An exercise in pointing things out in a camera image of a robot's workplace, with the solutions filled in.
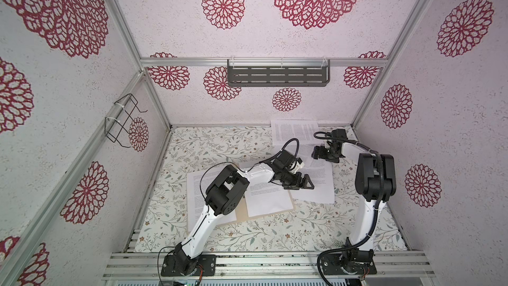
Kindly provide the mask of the beige file folder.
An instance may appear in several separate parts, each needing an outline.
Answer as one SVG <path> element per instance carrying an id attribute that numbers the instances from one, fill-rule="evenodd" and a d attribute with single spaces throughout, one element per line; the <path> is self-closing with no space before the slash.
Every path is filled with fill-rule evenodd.
<path id="1" fill-rule="evenodd" d="M 190 233 L 191 230 L 194 229 L 198 219 L 201 217 L 203 207 L 196 209 L 193 216 L 190 216 L 187 220 L 187 233 Z M 217 221 L 216 226 L 224 226 L 229 224 L 237 224 L 241 222 L 257 220 L 258 218 L 264 218 L 272 215 L 278 215 L 282 213 L 288 213 L 289 211 L 295 210 L 295 204 L 292 203 L 291 208 L 280 210 L 274 213 L 261 214 L 258 216 L 250 217 L 247 212 L 247 205 L 245 204 L 245 200 L 242 199 L 240 205 L 229 215 L 224 216 L 219 221 Z"/>

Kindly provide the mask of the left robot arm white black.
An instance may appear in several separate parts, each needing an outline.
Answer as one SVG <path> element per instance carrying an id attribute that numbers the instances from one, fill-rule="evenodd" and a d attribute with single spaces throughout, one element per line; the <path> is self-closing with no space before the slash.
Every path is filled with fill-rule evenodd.
<path id="1" fill-rule="evenodd" d="M 247 170 L 227 164 L 205 190 L 200 190 L 202 212 L 188 237 L 173 250 L 174 257 L 180 257 L 182 262 L 198 258 L 215 227 L 223 224 L 241 201 L 246 202 L 250 217 L 291 209 L 289 191 L 315 189 L 310 176 L 301 172 L 303 167 L 303 161 L 286 150 Z"/>

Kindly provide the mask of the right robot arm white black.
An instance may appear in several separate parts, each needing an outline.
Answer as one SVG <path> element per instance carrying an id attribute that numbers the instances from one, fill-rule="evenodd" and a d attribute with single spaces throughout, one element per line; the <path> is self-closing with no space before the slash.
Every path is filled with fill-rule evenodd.
<path id="1" fill-rule="evenodd" d="M 354 141 L 340 142 L 337 146 L 326 148 L 315 146 L 312 152 L 315 160 L 338 163 L 340 157 L 357 158 L 355 189 L 359 194 L 359 205 L 355 225 L 346 243 L 328 253 L 349 250 L 370 251 L 373 248 L 374 233 L 382 209 L 396 192 L 394 160 L 390 155 L 377 151 Z"/>

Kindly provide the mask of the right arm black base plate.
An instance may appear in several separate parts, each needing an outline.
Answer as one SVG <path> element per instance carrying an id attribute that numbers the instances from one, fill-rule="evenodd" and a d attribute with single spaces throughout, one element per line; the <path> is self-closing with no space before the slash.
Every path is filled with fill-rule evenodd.
<path id="1" fill-rule="evenodd" d="M 324 275 L 375 275 L 374 250 L 347 250 L 321 253 L 318 264 Z"/>

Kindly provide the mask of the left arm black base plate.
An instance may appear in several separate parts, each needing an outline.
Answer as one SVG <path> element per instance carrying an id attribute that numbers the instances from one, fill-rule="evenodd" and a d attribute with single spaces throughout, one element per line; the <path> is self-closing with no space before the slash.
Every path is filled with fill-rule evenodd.
<path id="1" fill-rule="evenodd" d="M 215 275 L 216 255 L 200 255 L 195 259 L 166 255 L 161 269 L 162 277 L 210 277 Z"/>

